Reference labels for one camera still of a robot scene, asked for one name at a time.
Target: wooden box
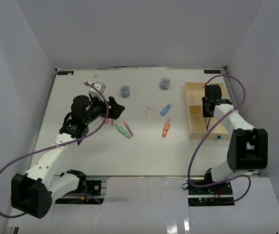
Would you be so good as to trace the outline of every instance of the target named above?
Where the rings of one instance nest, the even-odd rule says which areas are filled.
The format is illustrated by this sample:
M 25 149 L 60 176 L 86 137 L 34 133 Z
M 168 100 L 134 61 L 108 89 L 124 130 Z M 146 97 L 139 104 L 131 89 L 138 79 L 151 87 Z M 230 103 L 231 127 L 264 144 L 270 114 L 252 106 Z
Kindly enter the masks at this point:
M 218 84 L 222 90 L 222 98 L 228 98 L 223 83 Z M 202 97 L 204 97 L 204 83 L 187 82 L 184 87 L 185 111 L 189 138 L 203 138 L 216 122 L 215 118 L 202 117 Z M 208 136 L 210 139 L 230 139 L 231 135 L 220 123 Z

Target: white tabletop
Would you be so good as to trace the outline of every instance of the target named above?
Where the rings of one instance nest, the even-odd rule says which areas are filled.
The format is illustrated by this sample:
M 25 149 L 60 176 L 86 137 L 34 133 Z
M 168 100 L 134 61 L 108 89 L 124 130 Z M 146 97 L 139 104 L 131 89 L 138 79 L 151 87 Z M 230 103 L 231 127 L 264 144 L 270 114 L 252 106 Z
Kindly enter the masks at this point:
M 116 123 L 127 121 L 134 137 L 125 138 L 110 123 L 84 140 L 61 165 L 58 174 L 70 169 L 80 170 L 89 176 L 185 176 L 191 155 L 200 139 L 189 139 L 187 134 L 183 88 L 185 82 L 206 82 L 213 75 L 203 70 L 110 70 L 74 71 L 73 75 L 56 76 L 36 149 L 50 146 L 70 112 L 72 100 L 87 95 L 85 81 L 106 84 L 104 95 L 113 96 L 125 111 Z M 162 77 L 171 79 L 170 88 L 159 88 Z M 223 83 L 223 78 L 215 82 Z M 122 98 L 120 87 L 131 87 L 131 96 Z M 172 107 L 165 116 L 160 111 Z M 153 108 L 145 116 L 145 105 Z M 161 133 L 167 119 L 171 126 L 166 138 Z M 90 132 L 101 119 L 89 125 Z M 207 169 L 226 160 L 228 140 L 207 140 L 200 148 L 192 167 L 192 175 L 203 175 Z M 32 165 L 43 154 L 35 155 Z
M 100 205 L 54 204 L 48 214 L 12 218 L 19 234 L 274 234 L 279 204 L 269 178 L 251 178 L 251 189 L 235 206 L 188 207 L 184 178 L 111 177 Z M 246 178 L 231 182 L 234 199 Z M 11 215 L 20 214 L 12 210 Z

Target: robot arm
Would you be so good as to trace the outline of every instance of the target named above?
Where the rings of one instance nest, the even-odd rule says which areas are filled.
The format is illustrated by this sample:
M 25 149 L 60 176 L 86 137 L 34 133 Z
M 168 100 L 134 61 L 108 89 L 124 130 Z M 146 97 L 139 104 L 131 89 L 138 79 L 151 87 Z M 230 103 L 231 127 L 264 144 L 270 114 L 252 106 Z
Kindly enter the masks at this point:
M 101 93 L 105 85 L 99 82 L 92 84 Z M 80 171 L 69 170 L 60 178 L 53 179 L 54 174 L 68 156 L 79 146 L 81 141 L 62 145 L 87 135 L 88 125 L 96 118 L 106 116 L 106 104 L 94 90 L 87 96 L 77 96 L 71 105 L 71 112 L 66 115 L 62 128 L 53 145 L 55 149 L 47 151 L 44 156 L 24 175 L 16 174 L 12 178 L 12 207 L 37 218 L 43 218 L 52 203 L 68 192 L 82 193 L 86 175 Z M 125 107 L 118 105 L 109 97 L 109 118 L 117 119 Z
M 233 108 L 231 101 L 222 99 L 218 84 L 205 85 L 205 97 L 202 98 L 203 117 L 221 119 Z M 265 169 L 267 166 L 267 132 L 247 123 L 238 111 L 230 113 L 221 123 L 232 134 L 227 160 L 207 171 L 205 179 L 208 183 L 232 179 L 248 171 Z

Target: purple cable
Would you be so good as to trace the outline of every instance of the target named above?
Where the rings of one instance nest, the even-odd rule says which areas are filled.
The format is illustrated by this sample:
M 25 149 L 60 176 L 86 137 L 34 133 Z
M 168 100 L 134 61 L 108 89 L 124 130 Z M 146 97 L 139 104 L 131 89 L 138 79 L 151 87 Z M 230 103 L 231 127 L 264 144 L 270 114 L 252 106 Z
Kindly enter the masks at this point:
M 84 84 L 87 85 L 87 86 L 90 86 L 90 87 L 93 88 L 93 89 L 95 89 L 95 91 L 98 92 L 98 94 L 99 94 L 99 95 L 101 96 L 101 98 L 104 100 L 104 103 L 105 103 L 105 105 L 106 105 L 106 117 L 105 117 L 105 119 L 103 120 L 103 122 L 100 124 L 100 126 L 99 126 L 95 131 L 91 132 L 90 134 L 88 134 L 88 135 L 86 135 L 86 136 L 83 136 L 83 137 L 81 137 L 81 138 L 75 139 L 75 140 L 71 140 L 71 141 L 68 141 L 68 142 L 59 144 L 59 145 L 57 145 L 57 146 L 64 146 L 64 145 L 68 145 L 68 144 L 71 144 L 71 143 L 74 143 L 74 142 L 77 142 L 77 141 L 81 141 L 81 140 L 83 140 L 83 139 L 86 139 L 87 137 L 89 137 L 89 136 L 93 135 L 94 133 L 96 133 L 96 132 L 105 124 L 106 120 L 108 119 L 108 115 L 109 115 L 109 106 L 108 106 L 108 103 L 107 103 L 106 98 L 104 97 L 104 95 L 103 95 L 100 91 L 98 91 L 93 85 L 89 84 L 88 82 L 85 82 Z M 36 154 L 38 154 L 38 153 L 42 153 L 42 152 L 47 151 L 47 150 L 52 150 L 52 149 L 55 149 L 55 148 L 56 148 L 56 146 L 53 145 L 53 146 L 50 146 L 50 147 L 47 147 L 47 148 L 44 148 L 44 149 L 41 149 L 41 150 L 34 151 L 34 152 L 32 152 L 32 153 L 28 153 L 28 154 L 26 154 L 26 155 L 20 156 L 20 157 L 14 159 L 13 161 L 7 163 L 7 164 L 0 170 L 0 175 L 1 175 L 1 173 L 2 173 L 6 168 L 8 168 L 10 165 L 12 165 L 13 163 L 15 163 L 15 162 L 17 162 L 17 161 L 19 161 L 19 160 L 21 160 L 21 159 L 24 159 L 24 158 L 29 157 L 29 156 L 32 156 L 32 155 L 36 155 Z M 4 218 L 18 218 L 18 217 L 21 217 L 21 216 L 23 216 L 23 215 L 25 215 L 25 214 L 26 214 L 26 213 L 22 213 L 22 214 L 18 214 L 18 215 L 7 215 L 7 214 L 4 214 L 4 213 L 2 213 L 2 212 L 0 211 L 0 216 L 2 216 L 2 217 L 4 217 Z
M 93 198 L 98 204 L 101 205 L 101 202 L 96 197 L 94 197 L 90 194 L 65 194 L 64 196 L 89 196 L 89 197 Z
M 249 180 L 249 185 L 248 185 L 247 190 L 245 191 L 245 193 L 244 193 L 241 197 L 239 197 L 238 199 L 232 201 L 232 202 L 235 202 L 235 201 L 239 201 L 240 199 L 242 199 L 242 198 L 243 198 L 244 196 L 246 196 L 246 194 L 248 193 L 248 191 L 249 191 L 249 189 L 250 189 L 250 187 L 251 187 L 251 179 L 250 179 L 249 176 L 242 174 L 242 175 L 238 175 L 238 176 L 236 176 L 236 177 L 234 177 L 234 178 L 232 178 L 232 179 L 225 179 L 225 180 L 221 180 L 221 181 L 214 182 L 214 183 L 211 183 L 211 184 L 206 184 L 206 185 L 197 185 L 197 184 L 194 184 L 194 183 L 192 182 L 192 180 L 190 179 L 190 170 L 191 170 L 191 168 L 192 168 L 193 161 L 194 161 L 194 159 L 195 159 L 195 157 L 196 157 L 196 154 L 197 154 L 197 152 L 198 152 L 200 146 L 201 146 L 201 145 L 203 144 L 203 142 L 207 139 L 207 137 L 208 137 L 209 134 L 212 132 L 212 130 L 213 130 L 216 126 L 218 126 L 218 124 L 221 123 L 221 122 L 222 122 L 229 114 L 231 114 L 234 110 L 237 110 L 239 107 L 241 107 L 241 106 L 243 105 L 243 103 L 245 102 L 245 100 L 246 100 L 246 90 L 245 90 L 243 84 L 241 83 L 241 81 L 240 81 L 239 79 L 237 79 L 237 78 L 235 78 L 235 77 L 233 77 L 233 76 L 229 76 L 229 75 L 217 75 L 217 76 L 214 76 L 214 77 L 212 77 L 211 79 L 209 79 L 209 80 L 206 82 L 206 85 L 207 85 L 210 81 L 212 81 L 214 78 L 217 78 L 217 77 L 229 77 L 229 78 L 232 78 L 232 79 L 236 80 L 236 81 L 240 84 L 240 86 L 242 87 L 242 90 L 243 90 L 243 98 L 242 98 L 241 103 L 240 103 L 238 106 L 234 107 L 233 110 L 227 112 L 220 120 L 218 120 L 218 121 L 212 126 L 212 128 L 210 128 L 210 130 L 204 135 L 204 137 L 201 139 L 201 141 L 199 142 L 198 146 L 196 147 L 196 149 L 195 149 L 195 151 L 194 151 L 194 153 L 193 153 L 193 156 L 192 156 L 192 158 L 191 158 L 191 160 L 190 160 L 190 163 L 189 163 L 189 166 L 188 166 L 187 178 L 188 178 L 188 183 L 189 183 L 191 186 L 195 187 L 195 188 L 207 188 L 207 187 L 215 186 L 215 185 L 222 184 L 222 183 L 225 183 L 225 182 L 229 182 L 229 181 L 234 180 L 234 179 L 237 179 L 237 178 L 239 178 L 239 177 L 246 177 L 246 178 L 248 178 L 248 180 Z

